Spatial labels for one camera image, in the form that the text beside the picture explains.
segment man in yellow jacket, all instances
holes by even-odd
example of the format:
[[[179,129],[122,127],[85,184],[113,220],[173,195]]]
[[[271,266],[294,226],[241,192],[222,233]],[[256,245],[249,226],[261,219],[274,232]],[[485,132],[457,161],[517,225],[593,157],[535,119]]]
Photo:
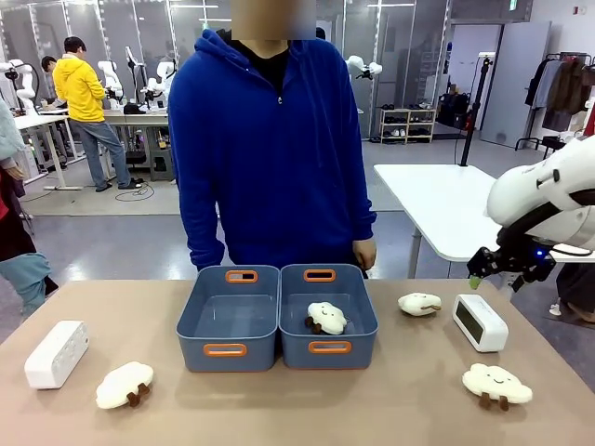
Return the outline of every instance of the man in yellow jacket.
[[[131,178],[128,173],[126,154],[120,140],[103,118],[101,100],[105,91],[95,71],[85,62],[85,43],[78,37],[67,37],[64,53],[52,73],[56,95],[68,101],[68,115],[83,143],[95,192],[103,192],[112,186],[103,175],[98,142],[110,151],[118,189],[139,188],[141,181]]]

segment black shirt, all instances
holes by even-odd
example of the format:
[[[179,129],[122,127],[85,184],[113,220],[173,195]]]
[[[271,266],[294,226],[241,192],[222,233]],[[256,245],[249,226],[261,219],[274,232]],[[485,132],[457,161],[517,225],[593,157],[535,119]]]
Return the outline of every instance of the black shirt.
[[[263,59],[239,40],[232,40],[231,31],[218,34],[227,45],[242,53],[250,61],[260,75],[272,84],[278,96],[282,95],[283,80],[287,70],[287,61],[289,60],[289,48],[272,58]]]

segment green object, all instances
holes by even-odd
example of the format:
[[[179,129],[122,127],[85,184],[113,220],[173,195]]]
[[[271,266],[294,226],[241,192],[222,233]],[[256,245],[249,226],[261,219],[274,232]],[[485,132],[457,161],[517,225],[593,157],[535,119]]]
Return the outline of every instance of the green object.
[[[483,279],[481,277],[471,276],[469,278],[469,286],[472,290],[477,290],[480,286],[480,283],[482,283],[482,280]]]

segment brown table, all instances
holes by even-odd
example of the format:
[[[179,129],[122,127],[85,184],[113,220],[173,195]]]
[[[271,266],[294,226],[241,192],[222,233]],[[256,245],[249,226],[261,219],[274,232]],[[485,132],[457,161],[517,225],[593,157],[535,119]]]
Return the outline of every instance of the brown table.
[[[0,346],[0,444],[35,445],[555,445],[595,441],[595,396],[489,283],[479,293],[510,329],[500,354],[477,353],[455,326],[465,281],[369,281],[380,323],[372,365],[360,371],[191,374],[175,326],[191,282],[71,282]],[[439,295],[437,317],[414,319],[396,299]],[[59,320],[86,322],[89,350],[60,390],[27,386],[23,363]],[[155,370],[151,396],[102,411],[95,389],[128,361]],[[474,362],[499,364],[535,398],[487,412],[461,384]]]

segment black hair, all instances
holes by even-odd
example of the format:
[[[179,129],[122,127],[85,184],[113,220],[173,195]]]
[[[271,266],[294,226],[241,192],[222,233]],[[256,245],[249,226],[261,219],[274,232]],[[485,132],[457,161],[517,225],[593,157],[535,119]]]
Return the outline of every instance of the black hair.
[[[56,60],[51,56],[44,56],[44,58],[41,59],[41,68],[44,69],[44,72],[47,72],[47,69],[49,68],[49,64],[51,62],[56,63]]]
[[[80,38],[71,35],[70,37],[66,37],[66,39],[64,39],[64,52],[75,53],[78,51],[78,48],[86,51],[85,42],[83,42]]]

